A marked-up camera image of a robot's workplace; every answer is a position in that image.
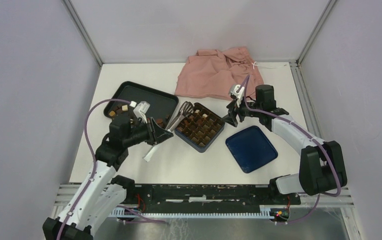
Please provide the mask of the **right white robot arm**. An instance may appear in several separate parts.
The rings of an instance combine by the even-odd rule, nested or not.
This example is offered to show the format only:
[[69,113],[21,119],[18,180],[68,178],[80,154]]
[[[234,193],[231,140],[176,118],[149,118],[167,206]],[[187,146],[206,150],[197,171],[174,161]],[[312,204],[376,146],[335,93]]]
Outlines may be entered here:
[[337,197],[347,184],[342,148],[336,141],[325,141],[298,124],[283,108],[277,107],[274,88],[262,84],[255,88],[256,98],[247,102],[246,87],[230,88],[232,101],[222,121],[234,127],[245,118],[258,118],[261,125],[285,140],[300,156],[299,171],[270,180],[267,196],[274,204],[288,194],[324,194]]

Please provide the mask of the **blue chocolate box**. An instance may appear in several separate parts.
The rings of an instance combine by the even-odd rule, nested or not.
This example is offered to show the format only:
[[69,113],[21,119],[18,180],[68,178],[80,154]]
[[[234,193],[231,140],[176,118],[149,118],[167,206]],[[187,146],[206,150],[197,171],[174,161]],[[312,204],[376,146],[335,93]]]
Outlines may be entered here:
[[185,117],[174,133],[199,153],[204,153],[221,134],[225,123],[213,111],[196,102],[194,112]]

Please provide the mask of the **silver metal tongs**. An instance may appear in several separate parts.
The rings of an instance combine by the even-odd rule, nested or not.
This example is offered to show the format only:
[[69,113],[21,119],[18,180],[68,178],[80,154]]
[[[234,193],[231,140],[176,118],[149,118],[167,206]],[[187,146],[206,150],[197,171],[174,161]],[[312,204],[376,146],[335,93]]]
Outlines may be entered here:
[[[169,131],[170,133],[173,133],[174,132],[174,129],[178,126],[178,124],[185,118],[185,117],[188,117],[190,116],[192,113],[194,112],[194,105],[189,102],[189,101],[185,101],[177,115],[169,122],[169,124],[167,125],[167,127],[165,128],[167,131]],[[148,151],[148,153],[144,156],[144,160],[146,162],[149,162],[152,158],[152,156],[157,152],[157,150],[159,149],[160,147],[160,143],[156,144],[155,146],[152,146],[150,148],[150,150]]]

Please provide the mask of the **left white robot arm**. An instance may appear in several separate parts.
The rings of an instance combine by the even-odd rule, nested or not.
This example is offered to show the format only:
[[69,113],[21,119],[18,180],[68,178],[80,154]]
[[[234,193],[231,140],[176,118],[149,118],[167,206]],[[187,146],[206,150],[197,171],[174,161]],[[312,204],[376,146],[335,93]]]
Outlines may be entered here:
[[154,118],[117,117],[101,145],[92,151],[93,165],[86,180],[56,218],[42,226],[47,240],[92,240],[108,215],[120,204],[135,200],[134,180],[116,175],[128,157],[129,147],[140,143],[155,146],[173,133],[160,127]]

